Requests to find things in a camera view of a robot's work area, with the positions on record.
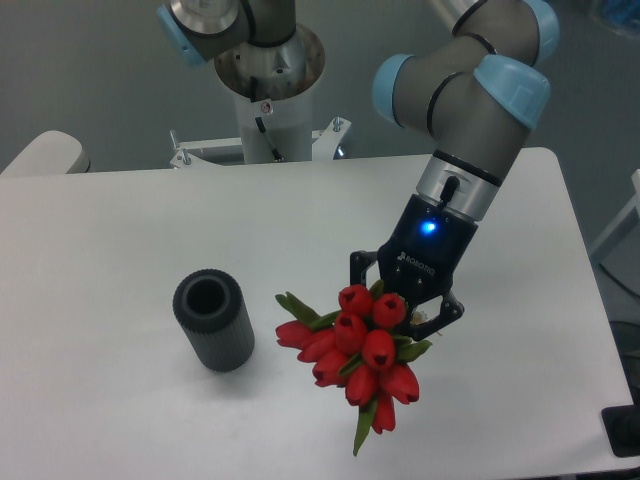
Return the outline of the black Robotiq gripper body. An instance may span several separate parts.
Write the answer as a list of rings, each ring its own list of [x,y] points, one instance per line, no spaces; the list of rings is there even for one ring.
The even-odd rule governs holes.
[[[386,293],[411,305],[444,295],[478,225],[414,194],[377,252]]]

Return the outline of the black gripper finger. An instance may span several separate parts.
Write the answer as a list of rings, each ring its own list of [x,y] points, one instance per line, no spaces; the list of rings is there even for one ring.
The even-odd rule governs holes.
[[[377,262],[376,251],[354,251],[349,256],[349,285],[367,286],[367,271]]]
[[[456,298],[454,293],[449,290],[442,295],[438,315],[426,322],[410,325],[409,337],[414,341],[424,340],[459,320],[463,316],[464,311],[464,305]]]

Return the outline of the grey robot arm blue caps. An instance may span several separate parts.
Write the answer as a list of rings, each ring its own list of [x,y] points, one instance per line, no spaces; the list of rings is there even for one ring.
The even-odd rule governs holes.
[[[544,1],[439,1],[435,9],[451,40],[428,56],[384,61],[372,102],[387,121],[433,138],[436,150],[390,239],[350,260],[353,283],[377,266],[385,289],[410,309],[440,300],[435,318],[400,325],[415,340],[463,314],[454,271],[549,99],[537,67],[559,39]],[[247,163],[315,157],[305,97],[325,54],[293,2],[168,1],[157,15],[184,61],[213,63],[236,97]]]

